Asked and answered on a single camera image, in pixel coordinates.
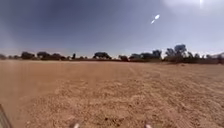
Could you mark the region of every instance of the tree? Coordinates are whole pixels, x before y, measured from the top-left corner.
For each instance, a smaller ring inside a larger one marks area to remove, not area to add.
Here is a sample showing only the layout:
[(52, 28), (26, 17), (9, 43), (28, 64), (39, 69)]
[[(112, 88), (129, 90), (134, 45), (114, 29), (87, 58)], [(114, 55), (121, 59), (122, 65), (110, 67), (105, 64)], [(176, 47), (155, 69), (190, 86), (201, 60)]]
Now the tree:
[(35, 55), (32, 54), (32, 53), (29, 53), (29, 52), (22, 52), (21, 54), (21, 58), (24, 59), (24, 60), (31, 60), (31, 59), (34, 59)]
[(128, 62), (128, 57), (127, 56), (123, 56), (123, 55), (119, 55), (118, 58), (122, 61)]
[(141, 58), (142, 58), (141, 54), (136, 54), (136, 53), (131, 54), (131, 56), (129, 57), (130, 60), (137, 60)]
[(184, 57), (186, 57), (185, 52), (187, 51), (185, 44), (176, 45), (174, 49), (168, 48), (166, 51), (165, 60), (180, 63), (184, 61)]
[(175, 53), (176, 54), (180, 54), (180, 55), (184, 55), (184, 53), (187, 51), (186, 45), (185, 44), (180, 44), (180, 45), (176, 45), (174, 47)]
[(84, 57), (83, 57), (83, 56), (80, 56), (80, 57), (79, 57), (79, 59), (80, 59), (80, 60), (83, 60), (83, 59), (84, 59)]
[(161, 59), (161, 54), (162, 54), (161, 50), (154, 50), (154, 51), (152, 51), (152, 55), (153, 55), (154, 59)]
[(93, 58), (94, 59), (112, 59), (106, 52), (96, 52)]
[(222, 55), (218, 55), (218, 58), (217, 59), (218, 59), (218, 63), (219, 64), (222, 64)]
[(73, 53), (73, 55), (72, 55), (72, 60), (75, 60), (75, 58), (76, 58), (76, 54)]
[(198, 53), (196, 53), (196, 54), (194, 55), (194, 58), (196, 58), (196, 59), (200, 59), (200, 55), (199, 55)]
[(38, 52), (37, 57), (41, 60), (50, 60), (51, 59), (51, 55), (44, 51)]
[(51, 55), (51, 60), (61, 60), (61, 55), (59, 53), (53, 53)]
[(0, 54), (0, 60), (5, 60), (6, 56), (4, 54)]
[(13, 56), (12, 55), (9, 55), (8, 56), (8, 59), (12, 60), (13, 59)]
[(172, 48), (167, 48), (167, 51), (165, 54), (167, 55), (167, 57), (174, 57), (175, 51)]
[(143, 60), (150, 60), (153, 58), (153, 54), (151, 53), (141, 53), (141, 59)]

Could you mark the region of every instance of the bare ground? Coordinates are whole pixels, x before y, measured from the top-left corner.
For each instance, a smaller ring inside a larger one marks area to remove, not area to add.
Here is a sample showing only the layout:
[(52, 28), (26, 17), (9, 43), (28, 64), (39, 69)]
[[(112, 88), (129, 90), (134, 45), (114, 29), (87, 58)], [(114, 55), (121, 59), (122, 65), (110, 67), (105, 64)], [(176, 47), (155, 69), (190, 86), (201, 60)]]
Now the bare ground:
[(223, 128), (224, 66), (0, 62), (15, 128)]

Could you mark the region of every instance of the treeline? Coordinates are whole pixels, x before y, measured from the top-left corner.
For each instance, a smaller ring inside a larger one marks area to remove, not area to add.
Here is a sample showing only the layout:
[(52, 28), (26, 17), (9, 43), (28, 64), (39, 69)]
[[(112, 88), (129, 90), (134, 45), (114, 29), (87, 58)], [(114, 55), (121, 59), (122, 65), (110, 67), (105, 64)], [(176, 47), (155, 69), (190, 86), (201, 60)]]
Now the treeline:
[(125, 62), (171, 62), (171, 63), (224, 63), (223, 58), (219, 55), (217, 58), (212, 58), (210, 55), (200, 56), (199, 54), (192, 54), (187, 51), (186, 45), (176, 45), (174, 48), (167, 48), (166, 56), (162, 59), (161, 50), (153, 50), (152, 52), (133, 53), (130, 56), (119, 55), (119, 59), (113, 59), (107, 52), (96, 52), (92, 58), (80, 56), (77, 57), (76, 53), (72, 56), (63, 56), (59, 53), (50, 54), (46, 51), (40, 51), (36, 54), (30, 52), (22, 52), (21, 55), (5, 56), (0, 54), (0, 59), (15, 59), (15, 60), (60, 60), (60, 61), (125, 61)]

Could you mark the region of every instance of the sky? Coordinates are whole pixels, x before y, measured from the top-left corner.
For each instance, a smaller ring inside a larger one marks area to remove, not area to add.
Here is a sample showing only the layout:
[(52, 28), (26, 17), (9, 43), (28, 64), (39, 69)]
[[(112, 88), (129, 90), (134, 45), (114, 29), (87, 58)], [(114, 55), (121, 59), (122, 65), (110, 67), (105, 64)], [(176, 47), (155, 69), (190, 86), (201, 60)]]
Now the sky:
[(223, 15), (224, 0), (0, 0), (0, 53), (117, 56), (186, 44), (216, 54)]

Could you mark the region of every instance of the dirt field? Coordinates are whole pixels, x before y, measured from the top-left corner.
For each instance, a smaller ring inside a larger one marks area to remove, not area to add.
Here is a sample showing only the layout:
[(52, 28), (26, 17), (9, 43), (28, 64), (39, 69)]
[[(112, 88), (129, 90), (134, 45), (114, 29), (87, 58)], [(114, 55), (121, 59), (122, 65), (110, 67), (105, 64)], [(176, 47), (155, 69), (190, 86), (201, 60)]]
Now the dirt field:
[(0, 61), (15, 128), (223, 128), (224, 66)]

